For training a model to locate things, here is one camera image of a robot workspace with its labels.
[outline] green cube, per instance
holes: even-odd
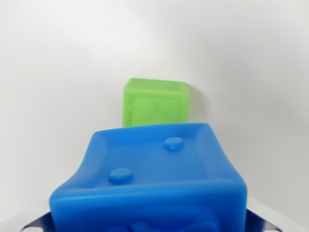
[[[189,100],[183,82],[132,78],[124,89],[123,126],[187,122]]]

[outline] white wall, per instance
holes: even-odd
[[[128,78],[184,81],[249,194],[309,227],[309,5],[0,1],[0,221],[48,198]]]

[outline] blue plastic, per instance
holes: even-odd
[[[208,124],[165,124],[94,133],[50,206],[57,232],[243,232],[246,195]]]

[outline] blue cube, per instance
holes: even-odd
[[[51,196],[57,232],[244,232],[246,185],[210,126],[94,133]]]

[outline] silver metal surface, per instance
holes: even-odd
[[[309,232],[253,198],[247,209],[245,232]],[[0,224],[0,232],[56,232],[48,201]]]

